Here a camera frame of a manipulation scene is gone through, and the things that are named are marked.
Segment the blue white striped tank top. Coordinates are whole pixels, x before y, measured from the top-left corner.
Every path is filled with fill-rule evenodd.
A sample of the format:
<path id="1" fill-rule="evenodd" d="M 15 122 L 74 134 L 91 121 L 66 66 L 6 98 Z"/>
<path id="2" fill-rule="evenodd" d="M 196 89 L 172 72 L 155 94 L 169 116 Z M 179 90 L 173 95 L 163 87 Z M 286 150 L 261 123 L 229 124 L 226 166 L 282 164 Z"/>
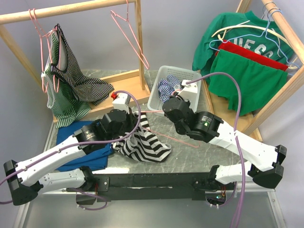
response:
<path id="1" fill-rule="evenodd" d="M 161 79 L 157 85 L 158 96 L 164 103 L 169 100 L 170 96 L 181 90 L 181 81 L 173 74 L 168 74 L 165 79 Z"/>

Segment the black white striped tank top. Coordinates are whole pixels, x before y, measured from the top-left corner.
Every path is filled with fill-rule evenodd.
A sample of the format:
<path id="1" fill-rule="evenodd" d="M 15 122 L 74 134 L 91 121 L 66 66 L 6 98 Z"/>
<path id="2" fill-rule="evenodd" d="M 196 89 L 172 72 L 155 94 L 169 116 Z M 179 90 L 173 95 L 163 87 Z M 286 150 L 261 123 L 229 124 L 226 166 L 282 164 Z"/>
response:
<path id="1" fill-rule="evenodd" d="M 112 144 L 114 151 L 138 162 L 160 163 L 167 160 L 172 152 L 171 145 L 162 143 L 150 132 L 147 116 L 141 113 L 137 130 L 128 138 Z"/>

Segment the blue cloth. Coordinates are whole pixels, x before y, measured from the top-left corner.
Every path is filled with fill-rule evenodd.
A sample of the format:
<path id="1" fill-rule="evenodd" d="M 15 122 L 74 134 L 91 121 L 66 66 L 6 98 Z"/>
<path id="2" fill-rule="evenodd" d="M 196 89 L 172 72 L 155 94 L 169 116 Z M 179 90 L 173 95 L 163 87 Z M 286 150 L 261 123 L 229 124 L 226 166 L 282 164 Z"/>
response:
<path id="1" fill-rule="evenodd" d="M 57 132 L 56 145 L 62 143 L 76 130 L 79 130 L 81 127 L 85 125 L 89 125 L 91 123 L 92 121 L 77 121 L 77 122 L 73 122 L 71 125 L 67 127 L 60 127 Z M 72 171 L 82 166 L 88 166 L 91 169 L 91 171 L 102 170 L 107 167 L 108 156 L 110 154 L 112 154 L 112 146 L 110 144 L 107 144 L 104 148 L 94 151 L 89 155 L 67 162 L 66 164 L 57 168 L 57 171 L 60 172 Z"/>

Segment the green striped tank top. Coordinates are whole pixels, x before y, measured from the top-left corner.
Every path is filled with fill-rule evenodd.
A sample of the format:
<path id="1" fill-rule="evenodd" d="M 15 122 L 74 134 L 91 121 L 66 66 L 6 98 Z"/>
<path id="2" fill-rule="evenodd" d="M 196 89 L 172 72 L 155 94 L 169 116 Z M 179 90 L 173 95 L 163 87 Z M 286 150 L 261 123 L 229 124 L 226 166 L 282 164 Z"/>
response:
<path id="1" fill-rule="evenodd" d="M 60 60 L 55 64 L 46 62 L 45 73 L 41 73 L 44 85 L 47 89 L 47 106 L 57 120 L 56 127 L 67 127 L 73 122 L 85 117 L 91 110 L 90 105 L 99 105 L 105 101 L 114 91 L 114 87 L 99 78 L 85 76 L 72 52 L 63 30 L 59 24 L 56 25 L 56 34 L 51 36 L 51 51 L 57 56 L 60 50 Z M 60 79 L 59 92 L 55 93 L 53 88 L 53 75 L 55 80 Z"/>

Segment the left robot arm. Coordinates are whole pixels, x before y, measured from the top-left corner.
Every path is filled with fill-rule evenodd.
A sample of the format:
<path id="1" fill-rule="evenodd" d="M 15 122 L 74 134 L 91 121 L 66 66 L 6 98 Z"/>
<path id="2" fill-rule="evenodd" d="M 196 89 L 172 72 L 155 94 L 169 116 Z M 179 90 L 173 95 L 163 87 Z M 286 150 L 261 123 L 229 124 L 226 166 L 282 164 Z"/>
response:
<path id="1" fill-rule="evenodd" d="M 26 204 L 39 194 L 60 188 L 91 190 L 97 183 L 92 171 L 82 166 L 72 171 L 55 172 L 62 165 L 84 157 L 127 138 L 138 128 L 140 116 L 132 112 L 113 109 L 103 118 L 84 125 L 57 146 L 31 159 L 4 163 L 5 181 L 15 206 Z"/>

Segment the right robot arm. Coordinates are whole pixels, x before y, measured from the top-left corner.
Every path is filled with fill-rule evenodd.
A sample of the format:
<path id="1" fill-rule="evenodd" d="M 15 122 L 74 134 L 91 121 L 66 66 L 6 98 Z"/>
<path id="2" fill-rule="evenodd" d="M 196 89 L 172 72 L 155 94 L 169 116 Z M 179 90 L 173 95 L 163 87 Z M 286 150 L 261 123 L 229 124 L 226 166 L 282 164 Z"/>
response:
<path id="1" fill-rule="evenodd" d="M 188 102 L 176 97 L 166 101 L 162 110 L 173 122 L 178 134 L 219 146 L 245 160 L 244 164 L 214 165 L 208 176 L 211 188 L 219 189 L 222 185 L 246 180 L 263 188 L 274 189 L 282 180 L 286 147 L 257 141 L 234 130 L 230 124 L 210 112 L 194 112 Z"/>

